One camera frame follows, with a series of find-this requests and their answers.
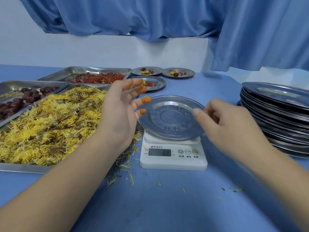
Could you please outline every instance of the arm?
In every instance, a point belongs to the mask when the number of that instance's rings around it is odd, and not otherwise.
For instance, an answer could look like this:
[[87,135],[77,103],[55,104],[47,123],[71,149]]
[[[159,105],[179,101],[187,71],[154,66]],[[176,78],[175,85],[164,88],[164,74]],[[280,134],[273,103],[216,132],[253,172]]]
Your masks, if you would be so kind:
[[3,231],[69,231],[110,167],[131,143],[138,118],[135,109],[151,99],[141,79],[115,82],[104,98],[96,132],[73,153],[0,208]]
[[213,99],[193,115],[209,140],[262,180],[299,228],[308,230],[309,172],[268,142],[247,109]]

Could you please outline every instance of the white wall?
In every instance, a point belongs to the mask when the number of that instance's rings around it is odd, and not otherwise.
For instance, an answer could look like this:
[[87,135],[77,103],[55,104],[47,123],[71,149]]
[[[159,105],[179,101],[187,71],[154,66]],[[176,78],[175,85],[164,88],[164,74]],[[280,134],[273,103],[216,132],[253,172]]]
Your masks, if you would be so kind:
[[[207,38],[173,38],[147,43],[133,36],[46,34],[19,0],[0,0],[0,64],[30,66],[184,67],[209,72],[213,54]],[[309,89],[309,72],[230,68],[224,74],[239,82],[262,81]]]

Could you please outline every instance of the tray of red dates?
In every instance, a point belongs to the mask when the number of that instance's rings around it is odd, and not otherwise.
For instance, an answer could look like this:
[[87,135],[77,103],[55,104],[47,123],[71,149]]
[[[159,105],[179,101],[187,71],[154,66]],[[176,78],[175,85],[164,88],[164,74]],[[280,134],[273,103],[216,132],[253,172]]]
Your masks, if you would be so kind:
[[34,102],[69,86],[57,81],[4,81],[0,83],[0,128],[32,108]]
[[67,67],[38,80],[112,84],[116,80],[128,78],[131,72],[131,68]]

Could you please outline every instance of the person's right arm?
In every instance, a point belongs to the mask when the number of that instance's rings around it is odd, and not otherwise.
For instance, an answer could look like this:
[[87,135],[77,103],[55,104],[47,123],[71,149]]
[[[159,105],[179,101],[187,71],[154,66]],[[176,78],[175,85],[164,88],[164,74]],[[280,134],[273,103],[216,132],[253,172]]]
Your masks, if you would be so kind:
[[209,140],[262,180],[299,228],[309,231],[309,172],[268,142],[248,110],[212,99],[193,115]]

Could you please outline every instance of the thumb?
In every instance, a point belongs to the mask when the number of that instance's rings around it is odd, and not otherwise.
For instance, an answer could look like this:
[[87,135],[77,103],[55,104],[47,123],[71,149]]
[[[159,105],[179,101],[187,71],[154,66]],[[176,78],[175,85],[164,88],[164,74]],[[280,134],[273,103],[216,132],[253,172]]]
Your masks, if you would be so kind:
[[207,136],[210,136],[218,129],[218,124],[216,124],[212,118],[201,109],[193,109],[192,115],[203,128]]

